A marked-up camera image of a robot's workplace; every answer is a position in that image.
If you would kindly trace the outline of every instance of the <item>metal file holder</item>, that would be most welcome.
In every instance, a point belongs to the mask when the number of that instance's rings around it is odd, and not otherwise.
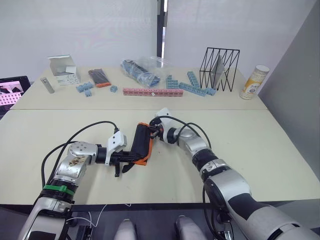
[[[221,86],[222,91],[225,91],[226,85],[228,85],[230,92],[232,92],[239,55],[240,50],[238,49],[207,47],[199,71],[200,87],[208,88],[210,83],[209,87],[219,90]],[[223,64],[224,71],[222,76],[218,78],[217,70],[221,64]],[[229,74],[230,68],[235,68],[233,74]]]

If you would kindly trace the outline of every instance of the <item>cylindrical container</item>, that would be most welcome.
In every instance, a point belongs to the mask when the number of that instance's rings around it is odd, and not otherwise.
[[[244,88],[240,92],[240,97],[245,100],[252,99],[269,71],[270,69],[266,66],[255,66],[253,73],[249,77],[248,81],[246,81]]]
[[[40,81],[44,84],[45,88],[48,90],[49,93],[53,94],[55,90],[52,88],[50,82],[46,77],[40,78]]]

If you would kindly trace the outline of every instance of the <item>blue toy brick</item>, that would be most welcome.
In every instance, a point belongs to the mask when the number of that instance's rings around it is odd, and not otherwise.
[[[84,95],[85,95],[86,97],[91,97],[91,96],[92,96],[90,90],[85,90],[85,91],[84,91]]]
[[[197,88],[197,87],[194,87],[192,85],[186,84],[184,82],[180,82],[179,83],[179,88],[183,89],[183,90],[186,90],[186,91],[188,91],[190,93],[197,94],[197,95],[202,96],[202,97],[204,97],[207,94],[207,91],[205,91],[205,90],[203,90],[201,88]]]
[[[115,86],[115,85],[112,85],[112,86],[110,87],[110,91],[113,92],[113,93],[115,93],[117,90],[118,90],[118,87]]]
[[[211,95],[211,96],[215,95],[215,93],[217,92],[216,89],[213,89],[213,88],[211,88],[211,87],[207,87],[207,88],[205,89],[205,91],[206,91],[206,94]]]
[[[179,84],[178,84],[178,80],[166,80],[166,88],[167,89],[178,89],[179,88]]]
[[[172,80],[172,75],[169,75],[165,79],[165,84],[166,84],[167,89],[178,89],[179,88],[178,80]]]
[[[91,82],[88,81],[88,82],[86,82],[86,83],[84,83],[82,85],[76,86],[75,88],[77,89],[77,91],[79,93],[82,93],[82,92],[84,92],[86,90],[92,89],[93,87],[94,87],[94,85]]]
[[[196,78],[196,75],[193,71],[188,71],[187,76],[188,76],[192,86],[194,86],[195,88],[200,88],[200,84],[199,84],[199,82]]]

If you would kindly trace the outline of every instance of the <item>small box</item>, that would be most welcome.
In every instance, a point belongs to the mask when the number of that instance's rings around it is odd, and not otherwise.
[[[49,56],[50,68],[59,85],[80,83],[79,71],[70,55]]]

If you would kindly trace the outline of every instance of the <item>white plastic part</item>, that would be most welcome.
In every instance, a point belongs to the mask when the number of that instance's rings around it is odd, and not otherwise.
[[[155,116],[156,117],[159,117],[159,116],[170,116],[170,117],[172,117],[171,112],[166,107],[164,107],[160,111],[158,111],[155,114]],[[173,127],[173,120],[170,119],[170,118],[163,117],[163,118],[160,118],[160,121],[161,121],[161,125],[163,127],[163,141],[165,143],[168,143],[167,135],[168,135],[168,131],[170,130],[170,128]]]
[[[256,69],[258,69],[261,72],[268,73],[270,71],[270,69],[267,66],[264,66],[264,65],[257,65],[255,67],[256,67]]]
[[[120,152],[126,146],[127,137],[121,131],[117,131],[115,134],[113,134],[107,142],[106,157],[104,164],[109,166],[111,154],[113,152]]]

